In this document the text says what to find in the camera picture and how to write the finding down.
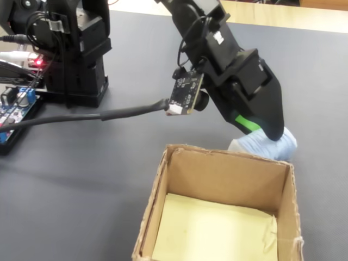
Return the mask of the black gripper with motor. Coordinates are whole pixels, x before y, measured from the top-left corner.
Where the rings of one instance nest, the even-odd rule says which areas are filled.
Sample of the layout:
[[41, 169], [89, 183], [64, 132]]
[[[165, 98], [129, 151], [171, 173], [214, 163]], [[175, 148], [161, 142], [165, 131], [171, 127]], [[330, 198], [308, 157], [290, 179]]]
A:
[[202, 72], [212, 82], [213, 90], [236, 110], [248, 110], [244, 118], [234, 107], [217, 106], [223, 119], [250, 134], [262, 129], [266, 136], [277, 141], [284, 132], [281, 86], [273, 78], [257, 49], [240, 51], [224, 70], [218, 72], [205, 61]]

